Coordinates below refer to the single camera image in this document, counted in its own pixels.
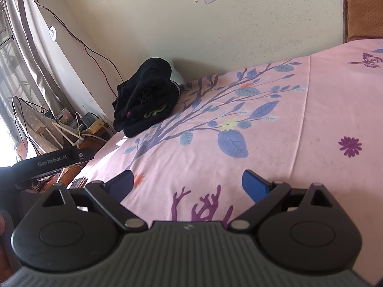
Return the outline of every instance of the sheer curtain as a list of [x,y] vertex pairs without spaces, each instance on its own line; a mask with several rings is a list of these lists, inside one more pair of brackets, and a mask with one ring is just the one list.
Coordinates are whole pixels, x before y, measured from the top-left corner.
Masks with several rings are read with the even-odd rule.
[[[24,138],[22,130],[15,122],[12,96],[18,96],[40,106],[45,104],[45,99],[26,66],[2,8],[0,11],[0,148],[2,149],[0,167],[10,166],[16,162],[15,149]],[[12,151],[9,150],[10,144],[13,144]]]

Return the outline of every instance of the pink bedsheet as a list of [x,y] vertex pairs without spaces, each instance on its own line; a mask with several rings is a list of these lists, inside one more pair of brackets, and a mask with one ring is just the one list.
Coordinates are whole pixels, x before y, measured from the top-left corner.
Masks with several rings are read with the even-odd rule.
[[251,169],[293,187],[322,182],[358,226],[355,270],[383,274],[383,44],[358,40],[311,56],[208,76],[183,86],[172,116],[127,139],[117,133],[78,177],[125,169],[122,204],[153,220],[222,220],[254,204]]

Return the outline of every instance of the curtain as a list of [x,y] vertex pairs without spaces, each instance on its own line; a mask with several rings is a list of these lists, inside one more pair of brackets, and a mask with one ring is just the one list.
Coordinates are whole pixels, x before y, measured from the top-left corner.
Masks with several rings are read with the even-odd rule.
[[23,59],[50,110],[56,116],[67,108],[74,116],[72,105],[47,69],[33,40],[24,0],[3,0],[3,6]]
[[14,142],[14,149],[16,149],[24,135],[15,123],[12,108],[13,96],[40,106],[46,104],[23,59],[5,11],[2,9],[0,11],[0,117],[8,129]]

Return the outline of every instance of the black cloth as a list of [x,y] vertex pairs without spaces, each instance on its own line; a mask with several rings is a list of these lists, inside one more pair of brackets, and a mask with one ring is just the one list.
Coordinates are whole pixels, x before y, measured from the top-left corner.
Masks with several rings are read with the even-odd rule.
[[112,104],[117,132],[124,130],[127,137],[134,137],[170,115],[179,98],[171,74],[172,67],[166,60],[150,58],[128,81],[117,86],[118,95]]

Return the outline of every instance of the white wall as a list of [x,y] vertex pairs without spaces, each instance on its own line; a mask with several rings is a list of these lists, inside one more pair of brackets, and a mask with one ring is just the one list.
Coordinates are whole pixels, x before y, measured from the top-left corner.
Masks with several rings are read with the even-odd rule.
[[[73,34],[83,40],[91,49],[99,51],[92,39],[78,24],[64,0],[39,0],[39,2],[56,13],[73,32]],[[69,99],[72,99],[72,103],[80,106],[80,110],[82,110],[81,112],[87,112],[89,108],[95,108],[91,106],[94,102],[92,102],[92,99],[94,98],[109,120],[112,121],[112,102],[116,97],[108,87],[104,75],[101,73],[95,62],[86,54],[83,45],[73,39],[64,27],[53,18],[51,13],[42,8],[39,9],[45,22],[47,23],[47,26],[54,26],[56,28],[57,44],[60,46],[74,71],[85,85],[83,88],[82,83],[76,79],[76,76],[73,76],[70,78],[70,81],[60,83],[60,86],[63,85],[65,87],[64,90],[68,91],[68,94],[70,95]],[[118,74],[103,61],[103,58],[97,56],[95,58],[108,76],[112,89],[116,92],[116,86],[121,83],[121,80],[118,78],[118,81],[116,78],[118,77]]]
[[65,1],[126,77],[152,56],[189,80],[343,41],[342,0]]

